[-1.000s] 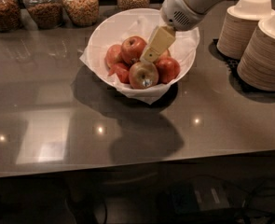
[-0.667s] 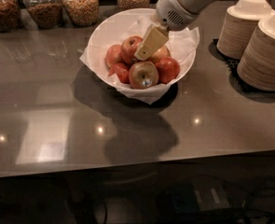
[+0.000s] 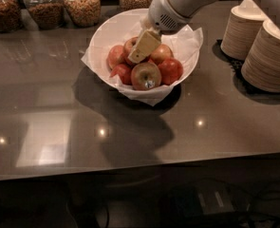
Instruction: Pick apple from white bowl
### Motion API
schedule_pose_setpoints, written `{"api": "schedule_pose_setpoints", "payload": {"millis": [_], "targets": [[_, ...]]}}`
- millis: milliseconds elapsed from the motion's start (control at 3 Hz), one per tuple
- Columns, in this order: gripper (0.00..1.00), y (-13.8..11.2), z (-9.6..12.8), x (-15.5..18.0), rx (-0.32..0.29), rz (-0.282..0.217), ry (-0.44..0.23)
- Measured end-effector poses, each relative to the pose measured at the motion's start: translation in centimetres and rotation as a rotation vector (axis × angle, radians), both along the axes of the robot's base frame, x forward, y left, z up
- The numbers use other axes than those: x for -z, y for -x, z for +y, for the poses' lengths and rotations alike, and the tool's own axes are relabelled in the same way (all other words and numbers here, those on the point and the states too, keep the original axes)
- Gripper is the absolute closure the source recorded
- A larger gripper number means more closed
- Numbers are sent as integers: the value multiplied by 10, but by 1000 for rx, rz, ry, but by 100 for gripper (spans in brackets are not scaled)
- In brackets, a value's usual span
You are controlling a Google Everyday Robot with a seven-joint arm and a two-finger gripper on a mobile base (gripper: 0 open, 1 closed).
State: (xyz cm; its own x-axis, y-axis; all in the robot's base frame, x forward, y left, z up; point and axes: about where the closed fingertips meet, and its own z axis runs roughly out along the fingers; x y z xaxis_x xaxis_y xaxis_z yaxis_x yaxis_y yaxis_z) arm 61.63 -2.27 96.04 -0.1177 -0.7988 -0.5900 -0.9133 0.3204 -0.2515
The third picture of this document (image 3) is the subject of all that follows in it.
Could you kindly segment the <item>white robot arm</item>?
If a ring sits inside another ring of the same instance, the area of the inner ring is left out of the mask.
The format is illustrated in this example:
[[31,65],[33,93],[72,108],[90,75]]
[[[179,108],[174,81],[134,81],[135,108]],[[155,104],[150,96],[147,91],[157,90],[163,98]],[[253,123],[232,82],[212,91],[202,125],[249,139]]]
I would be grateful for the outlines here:
[[[179,32],[203,7],[218,0],[153,0],[141,20],[142,31],[132,47],[128,59],[139,63],[155,50],[162,35]],[[280,28],[280,0],[253,0],[253,2]]]

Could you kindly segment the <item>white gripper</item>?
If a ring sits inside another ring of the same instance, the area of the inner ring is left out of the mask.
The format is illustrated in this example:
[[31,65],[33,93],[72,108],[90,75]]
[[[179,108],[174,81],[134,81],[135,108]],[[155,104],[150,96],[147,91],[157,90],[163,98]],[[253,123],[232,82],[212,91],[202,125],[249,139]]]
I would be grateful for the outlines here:
[[142,31],[128,54],[128,59],[138,64],[146,59],[160,44],[160,32],[178,32],[193,17],[194,6],[191,0],[153,0],[148,17],[140,19]]

